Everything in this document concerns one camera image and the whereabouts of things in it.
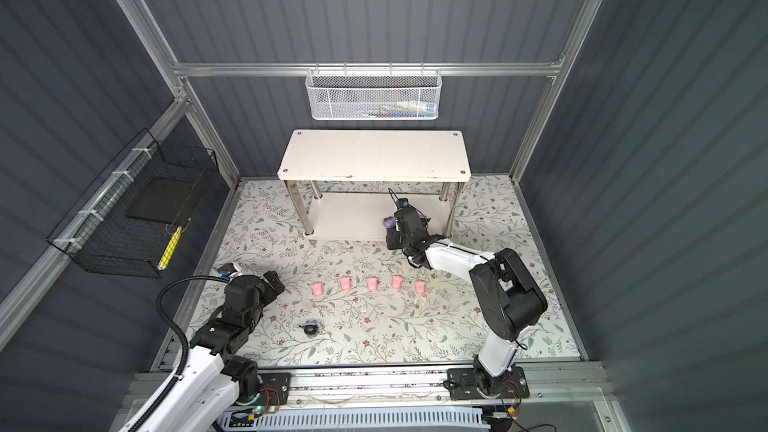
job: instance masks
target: black cable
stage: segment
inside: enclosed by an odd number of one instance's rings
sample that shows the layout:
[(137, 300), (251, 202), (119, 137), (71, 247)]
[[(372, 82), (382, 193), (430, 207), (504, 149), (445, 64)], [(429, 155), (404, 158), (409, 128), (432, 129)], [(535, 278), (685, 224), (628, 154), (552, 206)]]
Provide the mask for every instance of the black cable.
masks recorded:
[(215, 318), (218, 318), (218, 317), (219, 317), (219, 314), (220, 314), (220, 313), (221, 313), (221, 311), (223, 311), (223, 310), (224, 310), (224, 304), (222, 304), (222, 305), (219, 305), (218, 307), (216, 307), (216, 308), (214, 309), (214, 311), (213, 311), (213, 312), (211, 312), (211, 313), (210, 313), (210, 317), (208, 317), (208, 320), (209, 320), (209, 321), (212, 321), (212, 320), (214, 320)]
[(552, 432), (558, 432), (558, 428), (553, 426), (552, 424), (539, 424), (526, 429), (525, 427), (521, 426), (515, 419), (512, 419), (512, 422), (514, 423), (514, 425), (520, 427), (525, 432), (531, 432), (531, 430), (533, 429), (540, 429), (542, 427), (552, 427)]
[(442, 382), (442, 386), (448, 390), (455, 390), (458, 389), (459, 383), (455, 380), (448, 379)]
[(181, 330), (181, 327), (179, 327), (178, 324), (176, 324), (176, 322), (174, 322), (174, 320), (168, 314), (166, 314), (165, 311), (163, 310), (163, 296), (165, 295), (166, 292), (168, 292), (168, 290), (170, 290), (171, 287), (178, 284), (183, 284), (185, 282), (195, 281), (195, 280), (223, 282), (225, 284), (228, 284), (230, 282), (222, 277), (213, 277), (210, 275), (195, 275), (193, 277), (182, 278), (180, 280), (177, 280), (176, 282), (172, 282), (166, 285), (163, 288), (163, 290), (161, 290), (158, 293), (158, 298), (155, 300), (154, 305), (158, 309), (160, 318), (163, 319), (163, 322), (168, 324), (168, 327), (170, 327), (170, 330), (173, 331), (174, 334), (176, 334), (176, 336), (179, 339), (179, 342), (181, 342), (181, 360), (179, 362), (179, 366), (176, 368), (176, 373), (170, 379), (170, 381), (168, 382), (168, 385), (165, 386), (165, 389), (163, 389), (163, 391), (160, 392), (160, 395), (158, 396), (158, 398), (156, 398), (154, 402), (152, 402), (152, 405), (150, 405), (149, 408), (147, 408), (147, 410), (141, 415), (141, 417), (139, 417), (138, 420), (136, 420), (136, 422), (130, 427), (128, 432), (136, 432), (136, 430), (138, 430), (138, 428), (141, 427), (144, 421), (149, 416), (152, 415), (155, 409), (157, 409), (160, 406), (160, 404), (162, 404), (163, 400), (165, 400), (165, 398), (168, 396), (171, 389), (173, 389), (176, 383), (179, 381), (179, 376), (181, 376), (181, 373), (184, 372), (184, 368), (187, 367), (187, 359), (189, 357), (189, 352), (190, 352), (190, 343), (189, 341), (187, 341), (187, 335), (184, 333), (184, 331)]
[(400, 199), (400, 197), (398, 197), (397, 194), (395, 194), (395, 191), (392, 190), (391, 187), (388, 187), (387, 191), (389, 192), (389, 197), (392, 199), (392, 202), (394, 202), (395, 205), (397, 205), (397, 201)]

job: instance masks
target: floor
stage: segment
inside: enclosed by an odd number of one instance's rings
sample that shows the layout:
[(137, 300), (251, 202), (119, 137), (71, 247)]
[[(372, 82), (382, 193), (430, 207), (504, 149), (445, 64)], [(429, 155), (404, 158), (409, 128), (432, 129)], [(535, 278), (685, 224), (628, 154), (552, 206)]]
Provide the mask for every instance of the floor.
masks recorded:
[[(439, 183), (320, 182), (323, 191), (439, 193)], [(312, 201), (309, 183), (300, 184), (304, 203)], [(534, 326), (528, 350), (518, 358), (574, 358), (579, 353), (562, 308), (532, 241), (514, 189), (506, 176), (476, 176), (459, 199), (454, 242), (497, 251), (513, 248), (529, 267), (549, 302)], [(310, 364), (417, 363), (471, 360), (487, 326), (472, 285), (438, 271), (411, 268), (399, 251), (370, 242), (327, 241), (311, 245), (281, 181), (247, 182), (216, 257), (216, 266), (238, 261), (257, 270), (276, 270), (285, 292), (264, 317), (239, 354), (260, 366)], [(389, 285), (404, 278), (400, 290)], [(344, 275), (352, 289), (339, 286)], [(366, 280), (379, 279), (369, 292)], [(413, 283), (427, 283), (417, 296)], [(324, 295), (310, 292), (323, 283)], [(209, 283), (194, 312), (188, 334), (206, 322), (223, 301), (224, 289)], [(307, 337), (301, 326), (312, 319), (321, 332)]]

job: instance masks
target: white cable tie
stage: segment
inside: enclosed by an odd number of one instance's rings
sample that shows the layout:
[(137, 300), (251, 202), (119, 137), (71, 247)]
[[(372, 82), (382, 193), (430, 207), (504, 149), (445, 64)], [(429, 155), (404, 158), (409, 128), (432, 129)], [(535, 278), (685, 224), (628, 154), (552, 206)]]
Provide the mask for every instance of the white cable tie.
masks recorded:
[(130, 176), (130, 172), (128, 170), (116, 170), (116, 171), (112, 172), (112, 174), (113, 175), (116, 174), (116, 175), (126, 176), (126, 177), (128, 177), (128, 180), (130, 180), (131, 182), (134, 181), (134, 178)]
[(104, 221), (104, 217), (102, 217), (101, 214), (99, 214), (95, 208), (92, 208), (90, 210), (81, 210), (78, 212), (78, 214), (93, 214), (93, 216), (96, 217), (99, 222)]
[(146, 152), (146, 153), (147, 153), (147, 155), (149, 156), (149, 158), (152, 158), (152, 152), (150, 152), (150, 150), (149, 150), (149, 149), (141, 149), (141, 148), (138, 148), (138, 149), (131, 149), (131, 150), (140, 150), (140, 151), (142, 151), (142, 152)]
[(72, 238), (55, 238), (55, 239), (53, 239), (53, 242), (64, 242), (64, 243), (67, 243), (67, 244), (80, 245), (80, 241), (78, 239), (74, 238), (74, 237), (72, 237)]

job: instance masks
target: white tabletop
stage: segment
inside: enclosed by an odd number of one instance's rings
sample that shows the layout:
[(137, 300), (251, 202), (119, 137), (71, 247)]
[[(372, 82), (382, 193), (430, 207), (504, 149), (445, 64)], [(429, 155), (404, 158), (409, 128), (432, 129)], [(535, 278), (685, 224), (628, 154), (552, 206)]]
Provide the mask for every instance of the white tabletop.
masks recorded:
[(458, 130), (294, 130), (277, 176), (283, 180), (467, 182)]

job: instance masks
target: lower shelf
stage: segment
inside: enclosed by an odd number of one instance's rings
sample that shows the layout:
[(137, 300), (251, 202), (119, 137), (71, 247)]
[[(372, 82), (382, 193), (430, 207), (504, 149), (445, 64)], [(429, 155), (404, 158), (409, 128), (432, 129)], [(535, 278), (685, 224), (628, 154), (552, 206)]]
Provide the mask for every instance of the lower shelf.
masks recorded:
[[(430, 218), (431, 234), (443, 234), (451, 211), (450, 201), (440, 202), (439, 196), (399, 194)], [(385, 242), (385, 217), (395, 212), (389, 194), (324, 192), (322, 198), (312, 200), (310, 223), (315, 229), (312, 239), (367, 240)]]

